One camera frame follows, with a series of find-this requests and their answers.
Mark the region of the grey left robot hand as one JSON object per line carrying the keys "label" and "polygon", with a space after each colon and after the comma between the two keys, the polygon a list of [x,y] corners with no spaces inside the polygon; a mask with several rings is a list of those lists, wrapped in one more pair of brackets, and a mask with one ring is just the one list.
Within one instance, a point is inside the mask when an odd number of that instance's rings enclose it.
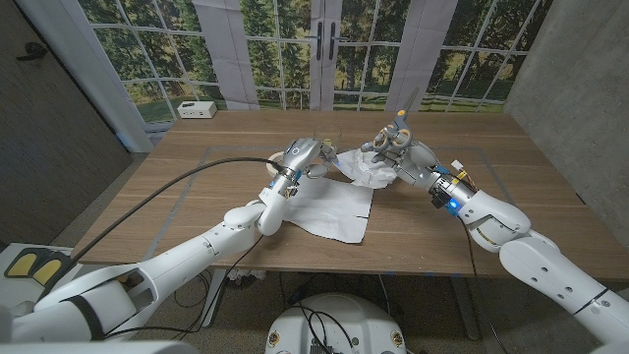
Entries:
{"label": "grey left robot hand", "polygon": [[288,198],[295,194],[299,179],[324,176],[332,164],[339,162],[337,148],[316,138],[299,138],[284,151],[281,169],[269,184],[269,189]]}

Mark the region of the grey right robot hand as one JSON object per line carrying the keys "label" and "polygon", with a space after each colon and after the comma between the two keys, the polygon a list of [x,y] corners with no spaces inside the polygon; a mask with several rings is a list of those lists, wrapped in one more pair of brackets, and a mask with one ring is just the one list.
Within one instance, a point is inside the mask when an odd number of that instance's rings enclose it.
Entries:
{"label": "grey right robot hand", "polygon": [[372,162],[384,162],[402,181],[426,190],[436,208],[445,207],[457,214],[478,191],[463,177],[452,174],[425,144],[412,139],[409,129],[385,126],[361,146],[362,152],[373,151]]}

